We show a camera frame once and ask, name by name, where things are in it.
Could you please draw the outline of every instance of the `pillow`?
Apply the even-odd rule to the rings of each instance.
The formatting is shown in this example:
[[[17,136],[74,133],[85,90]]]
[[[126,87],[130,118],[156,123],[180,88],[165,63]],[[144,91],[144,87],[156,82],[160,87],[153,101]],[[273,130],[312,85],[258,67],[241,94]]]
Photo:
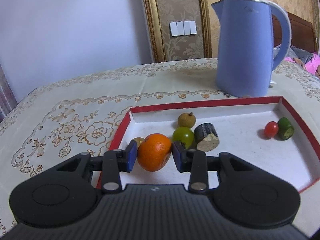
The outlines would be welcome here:
[[[273,48],[273,58],[278,54],[280,50],[281,44]],[[298,57],[295,52],[289,48],[287,54],[285,55],[286,57],[290,57],[291,59],[294,59],[295,57]]]
[[[310,53],[304,49],[299,49],[295,46],[291,46],[291,49],[295,52],[295,54],[298,56],[299,59],[301,59],[301,61],[304,64],[309,62],[313,57],[313,53]]]

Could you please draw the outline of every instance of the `green grape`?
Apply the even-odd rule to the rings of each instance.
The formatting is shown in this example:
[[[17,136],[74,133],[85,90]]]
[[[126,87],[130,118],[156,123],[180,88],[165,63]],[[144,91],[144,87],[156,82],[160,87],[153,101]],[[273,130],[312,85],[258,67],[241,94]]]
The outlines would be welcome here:
[[[195,138],[193,131],[188,127],[179,127],[177,128],[172,135],[172,141],[180,141],[186,149],[188,149]]]

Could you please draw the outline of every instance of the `black cylindrical object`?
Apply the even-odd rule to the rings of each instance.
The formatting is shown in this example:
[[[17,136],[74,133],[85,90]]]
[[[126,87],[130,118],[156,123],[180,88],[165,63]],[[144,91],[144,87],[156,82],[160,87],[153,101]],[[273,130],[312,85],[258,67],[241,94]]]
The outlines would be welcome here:
[[[195,128],[197,149],[209,152],[219,145],[219,138],[212,123],[203,123]]]

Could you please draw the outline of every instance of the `wall switch panel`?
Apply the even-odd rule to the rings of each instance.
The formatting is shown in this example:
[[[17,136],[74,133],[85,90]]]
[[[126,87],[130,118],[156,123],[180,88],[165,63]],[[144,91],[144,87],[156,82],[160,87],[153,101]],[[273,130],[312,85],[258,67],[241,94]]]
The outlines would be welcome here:
[[[169,23],[171,36],[191,35],[197,33],[195,21]]]

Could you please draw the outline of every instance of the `wooden headboard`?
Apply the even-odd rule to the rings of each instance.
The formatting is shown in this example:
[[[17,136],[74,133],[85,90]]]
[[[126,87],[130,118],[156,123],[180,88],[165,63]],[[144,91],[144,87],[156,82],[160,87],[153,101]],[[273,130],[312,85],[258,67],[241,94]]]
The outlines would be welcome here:
[[[288,12],[291,22],[292,40],[291,45],[304,49],[308,52],[316,51],[316,36],[310,22]],[[274,46],[281,44],[281,27],[278,19],[272,16]]]

